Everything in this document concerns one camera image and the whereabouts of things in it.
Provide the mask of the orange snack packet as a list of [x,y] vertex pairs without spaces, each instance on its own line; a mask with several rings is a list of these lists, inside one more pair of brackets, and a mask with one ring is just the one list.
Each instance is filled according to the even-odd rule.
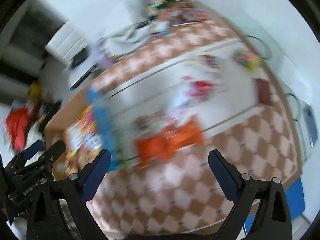
[[188,121],[180,127],[165,127],[161,134],[164,137],[165,149],[170,154],[189,145],[204,145],[204,136],[196,115],[192,115]]
[[139,166],[143,167],[154,159],[170,161],[176,153],[177,148],[169,138],[165,129],[151,137],[138,138],[134,140],[139,156]]

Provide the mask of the dark red packet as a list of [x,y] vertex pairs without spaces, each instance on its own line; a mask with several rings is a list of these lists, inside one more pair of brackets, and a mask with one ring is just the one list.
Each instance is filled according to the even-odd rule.
[[270,107],[272,105],[270,83],[264,79],[254,79],[257,104]]

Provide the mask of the small red snack packet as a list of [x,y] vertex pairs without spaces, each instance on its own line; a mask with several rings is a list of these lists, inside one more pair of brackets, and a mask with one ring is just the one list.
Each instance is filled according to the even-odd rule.
[[198,102],[207,101],[216,84],[208,81],[191,81],[187,89],[187,95]]

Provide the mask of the colourful candy bag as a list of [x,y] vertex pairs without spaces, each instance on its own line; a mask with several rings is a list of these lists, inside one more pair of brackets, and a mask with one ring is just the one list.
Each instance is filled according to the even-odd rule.
[[232,58],[238,64],[244,66],[249,72],[255,72],[264,63],[264,59],[246,49],[237,49]]

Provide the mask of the chocolate biscuit white packet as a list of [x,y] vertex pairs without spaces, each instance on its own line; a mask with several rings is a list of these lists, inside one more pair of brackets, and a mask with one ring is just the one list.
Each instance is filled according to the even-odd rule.
[[221,69],[222,60],[213,55],[200,54],[190,58],[190,65],[207,73],[218,72]]

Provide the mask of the Sedaap noodle packet yellow red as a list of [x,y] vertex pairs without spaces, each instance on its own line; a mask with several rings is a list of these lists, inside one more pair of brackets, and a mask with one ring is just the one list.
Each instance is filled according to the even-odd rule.
[[71,151],[76,152],[82,148],[85,159],[91,158],[102,149],[103,142],[98,134],[93,106],[85,108],[80,118],[67,130],[67,133],[71,143]]

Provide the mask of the red white barcode packet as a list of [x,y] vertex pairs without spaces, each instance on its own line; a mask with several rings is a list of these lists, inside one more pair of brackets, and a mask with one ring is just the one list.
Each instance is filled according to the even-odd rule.
[[194,105],[194,100],[188,90],[179,90],[164,111],[164,116],[169,122],[182,121],[187,110]]

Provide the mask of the grey chair with snacks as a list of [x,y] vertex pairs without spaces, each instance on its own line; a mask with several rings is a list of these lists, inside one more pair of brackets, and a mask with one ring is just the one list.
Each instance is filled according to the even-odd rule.
[[191,0],[138,0],[138,9],[147,20],[174,21],[193,8]]

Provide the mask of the red plastic bag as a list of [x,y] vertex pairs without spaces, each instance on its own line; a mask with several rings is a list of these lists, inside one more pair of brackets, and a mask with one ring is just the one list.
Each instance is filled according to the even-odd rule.
[[10,112],[5,120],[7,133],[11,140],[11,147],[15,153],[22,152],[27,143],[29,129],[36,119],[33,107],[24,106]]

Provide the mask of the cardboard box blue sides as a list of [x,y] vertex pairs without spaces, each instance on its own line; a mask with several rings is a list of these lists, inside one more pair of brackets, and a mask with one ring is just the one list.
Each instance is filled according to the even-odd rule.
[[56,180],[80,172],[106,149],[111,153],[109,171],[120,168],[111,111],[102,92],[93,85],[82,89],[53,116],[44,129],[47,147],[63,140],[66,149],[53,163]]

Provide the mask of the black bag on chair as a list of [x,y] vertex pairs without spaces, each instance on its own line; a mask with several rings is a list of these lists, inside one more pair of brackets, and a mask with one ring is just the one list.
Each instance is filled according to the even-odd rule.
[[87,47],[81,49],[71,60],[71,69],[75,69],[77,66],[82,64],[88,58]]

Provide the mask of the white chair far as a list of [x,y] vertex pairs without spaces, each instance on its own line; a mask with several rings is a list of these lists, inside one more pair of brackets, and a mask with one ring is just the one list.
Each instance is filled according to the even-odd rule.
[[[83,48],[88,49],[88,58],[75,69],[71,69],[72,58]],[[70,90],[78,88],[98,67],[93,55],[93,47],[77,31],[71,22],[64,23],[45,46],[46,51],[63,63]]]

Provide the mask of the pink box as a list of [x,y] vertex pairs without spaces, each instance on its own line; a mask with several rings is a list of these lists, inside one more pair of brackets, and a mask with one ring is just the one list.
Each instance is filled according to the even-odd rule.
[[97,64],[100,69],[103,71],[108,70],[112,65],[114,64],[114,61],[108,58],[107,55],[101,55],[99,56],[99,59],[97,60]]

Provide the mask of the white cloth heap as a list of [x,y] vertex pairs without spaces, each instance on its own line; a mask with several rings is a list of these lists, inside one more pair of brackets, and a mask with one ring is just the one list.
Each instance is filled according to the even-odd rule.
[[100,40],[100,49],[109,57],[129,54],[145,46],[153,34],[169,30],[168,21],[145,21],[130,25]]

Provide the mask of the pile of snack bags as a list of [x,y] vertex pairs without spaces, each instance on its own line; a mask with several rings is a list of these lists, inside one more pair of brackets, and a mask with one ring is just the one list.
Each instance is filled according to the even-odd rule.
[[206,13],[192,0],[142,0],[144,12],[150,20],[180,25],[204,22]]

